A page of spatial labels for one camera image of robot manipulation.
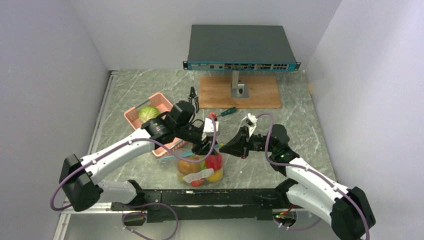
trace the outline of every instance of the metal stand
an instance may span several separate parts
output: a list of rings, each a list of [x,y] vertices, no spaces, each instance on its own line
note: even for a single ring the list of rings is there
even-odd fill
[[[248,99],[249,88],[248,85],[239,81],[239,71],[232,71],[231,82],[231,98],[232,99]]]

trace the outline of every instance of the red wire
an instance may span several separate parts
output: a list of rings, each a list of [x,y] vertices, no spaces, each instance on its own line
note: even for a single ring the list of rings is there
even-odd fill
[[[286,214],[288,214],[294,207],[295,207],[295,205],[292,204],[287,211],[283,211],[282,213],[280,213],[280,215],[286,215]]]

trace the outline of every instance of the pliers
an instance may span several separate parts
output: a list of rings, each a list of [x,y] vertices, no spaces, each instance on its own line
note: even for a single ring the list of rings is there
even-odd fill
[[[194,86],[190,88],[190,95],[188,95],[188,102],[193,104],[193,100],[194,100],[195,112],[197,114],[199,112],[199,97],[196,95],[196,90]]]

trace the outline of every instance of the white wall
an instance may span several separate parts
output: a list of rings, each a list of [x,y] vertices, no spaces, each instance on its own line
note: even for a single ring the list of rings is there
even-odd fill
[[[424,238],[424,5],[343,0],[306,69],[337,179],[362,188],[371,239]]]
[[[109,69],[182,68],[192,24],[283,25],[304,68],[341,0],[70,0]]]
[[[50,196],[65,157],[87,154],[107,80],[67,0],[1,1],[0,239],[53,238]]]

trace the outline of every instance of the green screwdriver handle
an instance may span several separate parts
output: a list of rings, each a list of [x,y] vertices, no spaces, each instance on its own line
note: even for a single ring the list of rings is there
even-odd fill
[[[235,113],[237,111],[237,108],[234,106],[234,107],[230,107],[230,108],[228,108],[227,110],[225,110],[225,111],[223,111],[223,112],[221,112],[221,114],[220,114],[220,116],[221,117],[224,117],[224,116],[227,116],[227,115],[229,115],[229,114],[233,114],[233,113]]]

